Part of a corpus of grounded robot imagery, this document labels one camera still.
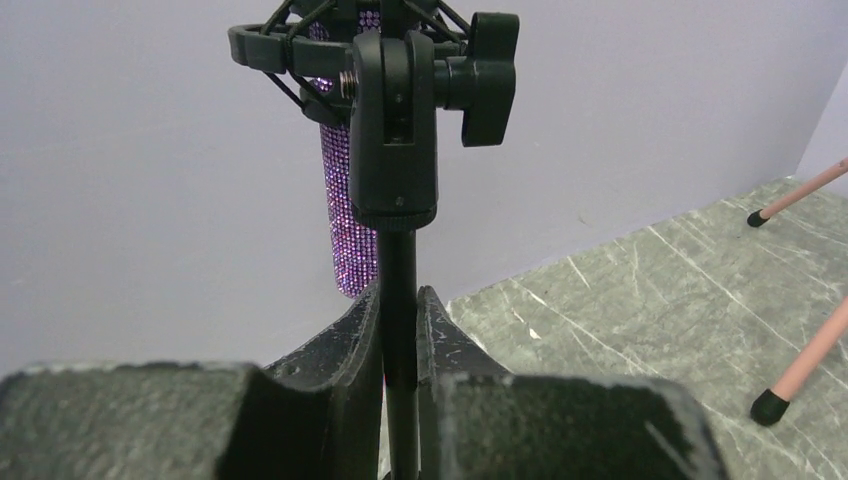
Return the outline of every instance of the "gray wall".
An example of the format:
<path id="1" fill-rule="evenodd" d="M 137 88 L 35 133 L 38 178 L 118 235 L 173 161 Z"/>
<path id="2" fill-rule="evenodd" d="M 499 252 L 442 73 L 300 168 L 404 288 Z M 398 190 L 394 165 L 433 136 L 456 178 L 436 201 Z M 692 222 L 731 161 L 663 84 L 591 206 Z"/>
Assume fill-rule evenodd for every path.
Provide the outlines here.
<path id="1" fill-rule="evenodd" d="M 833 90 L 833 96 L 819 120 L 796 176 L 799 180 L 809 180 L 839 160 L 848 157 L 848 65 L 842 72 L 839 83 Z M 826 190 L 848 197 L 848 175 L 833 181 Z"/>
<path id="2" fill-rule="evenodd" d="M 2 3 L 0 371 L 268 362 L 347 307 L 317 127 L 229 59 L 277 1 Z M 453 3 L 523 31 L 506 144 L 440 116 L 446 300 L 793 173 L 848 55 L 844 0 Z"/>

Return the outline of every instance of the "purple microphone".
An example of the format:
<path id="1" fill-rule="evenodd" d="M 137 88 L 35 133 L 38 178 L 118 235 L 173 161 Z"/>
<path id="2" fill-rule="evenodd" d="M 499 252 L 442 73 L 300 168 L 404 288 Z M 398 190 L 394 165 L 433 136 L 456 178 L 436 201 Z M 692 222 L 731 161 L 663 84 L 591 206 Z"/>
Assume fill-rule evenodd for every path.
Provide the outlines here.
<path id="1" fill-rule="evenodd" d="M 357 33 L 380 28 L 380 12 L 359 12 Z M 309 38 L 328 40 L 324 26 L 309 27 Z M 328 79 L 314 80 L 321 92 L 333 89 Z M 324 181 L 327 189 L 327 210 L 330 216 L 330 237 L 333 243 L 333 269 L 336 286 L 353 298 L 377 276 L 377 235 L 373 230 L 356 223 L 348 196 L 350 175 L 350 130 L 347 126 L 321 125 L 321 150 L 324 156 Z"/>

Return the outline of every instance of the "pink furniture leg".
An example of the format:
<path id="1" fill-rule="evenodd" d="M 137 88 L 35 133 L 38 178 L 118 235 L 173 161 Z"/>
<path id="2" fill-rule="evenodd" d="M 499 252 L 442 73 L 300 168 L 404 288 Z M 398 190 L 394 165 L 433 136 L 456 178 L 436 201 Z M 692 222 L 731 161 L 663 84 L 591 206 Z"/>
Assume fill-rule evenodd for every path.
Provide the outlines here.
<path id="1" fill-rule="evenodd" d="M 757 210 L 756 212 L 752 213 L 748 217 L 748 225 L 754 228 L 761 227 L 764 223 L 769 221 L 771 217 L 777 215 L 777 213 L 781 210 L 784 210 L 793 203 L 801 200 L 802 198 L 815 192 L 821 187 L 827 185 L 828 183 L 836 180 L 842 175 L 845 175 L 846 173 L 848 173 L 848 158 L 841 160 L 836 165 L 816 175 L 812 180 L 801 185 L 789 195 L 786 195 L 785 197 L 772 203 L 766 208 Z"/>
<path id="2" fill-rule="evenodd" d="M 766 427 L 779 422 L 789 408 L 792 397 L 804 386 L 804 382 L 846 330 L 848 330 L 848 297 L 842 300 L 839 307 L 824 322 L 810 343 L 801 350 L 777 383 L 754 401 L 751 406 L 751 418 Z"/>

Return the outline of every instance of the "black pole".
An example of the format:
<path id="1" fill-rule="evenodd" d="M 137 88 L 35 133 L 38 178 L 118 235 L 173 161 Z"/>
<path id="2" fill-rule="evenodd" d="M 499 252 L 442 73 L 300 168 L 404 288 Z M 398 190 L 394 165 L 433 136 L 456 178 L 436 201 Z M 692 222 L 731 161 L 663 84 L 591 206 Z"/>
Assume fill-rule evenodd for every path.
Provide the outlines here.
<path id="1" fill-rule="evenodd" d="M 380 342 L 392 479 L 418 478 L 415 232 L 377 233 Z"/>

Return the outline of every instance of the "gray tile floor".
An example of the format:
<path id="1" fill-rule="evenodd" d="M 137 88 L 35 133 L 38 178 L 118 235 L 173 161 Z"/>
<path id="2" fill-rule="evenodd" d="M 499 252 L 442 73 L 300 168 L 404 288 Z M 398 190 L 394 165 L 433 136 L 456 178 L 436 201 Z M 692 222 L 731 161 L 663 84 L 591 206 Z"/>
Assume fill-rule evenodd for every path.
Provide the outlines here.
<path id="1" fill-rule="evenodd" d="M 649 374 L 687 386 L 734 479 L 846 478 L 848 339 L 781 423 L 747 417 L 848 295 L 848 200 L 817 193 L 760 229 L 745 223 L 798 185 L 779 180 L 646 227 L 448 310 L 516 373 Z"/>

